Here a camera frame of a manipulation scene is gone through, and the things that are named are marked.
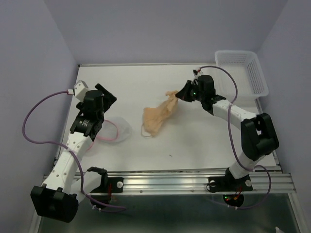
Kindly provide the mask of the white mesh laundry bag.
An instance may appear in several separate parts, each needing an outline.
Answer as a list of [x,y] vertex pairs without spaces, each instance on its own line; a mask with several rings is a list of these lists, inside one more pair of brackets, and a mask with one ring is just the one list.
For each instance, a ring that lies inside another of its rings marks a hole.
[[120,116],[108,117],[104,120],[102,128],[97,133],[95,140],[89,146],[90,151],[98,141],[104,143],[119,143],[128,139],[132,134],[131,125]]

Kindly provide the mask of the beige bra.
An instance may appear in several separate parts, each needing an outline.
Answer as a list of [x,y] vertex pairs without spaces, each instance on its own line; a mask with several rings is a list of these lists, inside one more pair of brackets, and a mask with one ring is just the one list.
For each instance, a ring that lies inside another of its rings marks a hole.
[[149,138],[158,135],[163,123],[177,110],[178,98],[175,96],[177,93],[177,90],[168,91],[165,93],[168,99],[158,107],[145,107],[143,109],[141,126],[143,137]]

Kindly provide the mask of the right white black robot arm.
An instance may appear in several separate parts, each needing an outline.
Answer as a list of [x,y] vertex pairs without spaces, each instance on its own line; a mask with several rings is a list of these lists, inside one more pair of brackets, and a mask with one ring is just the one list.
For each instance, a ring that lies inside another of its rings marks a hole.
[[203,109],[215,117],[226,120],[231,146],[233,145],[231,126],[241,132],[240,156],[234,152],[236,162],[228,168],[224,176],[224,185],[235,189],[266,155],[279,147],[279,141],[271,117],[266,114],[255,114],[244,110],[225,97],[216,94],[214,80],[209,75],[201,75],[194,81],[188,80],[185,86],[175,95],[178,99],[201,103]]

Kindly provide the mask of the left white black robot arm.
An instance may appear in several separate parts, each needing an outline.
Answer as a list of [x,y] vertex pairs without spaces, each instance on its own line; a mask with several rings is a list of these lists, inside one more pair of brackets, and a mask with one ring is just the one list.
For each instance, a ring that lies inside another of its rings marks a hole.
[[103,168],[90,167],[86,173],[81,172],[80,181],[74,183],[76,171],[82,171],[80,162],[87,149],[94,142],[104,122],[104,113],[117,98],[99,83],[89,90],[83,81],[78,81],[66,94],[75,96],[79,102],[79,110],[70,130],[66,144],[55,167],[42,185],[31,190],[31,200],[39,216],[62,222],[71,222],[79,207],[79,202],[88,193],[83,190],[84,178],[91,177],[89,191],[109,190],[108,174]]

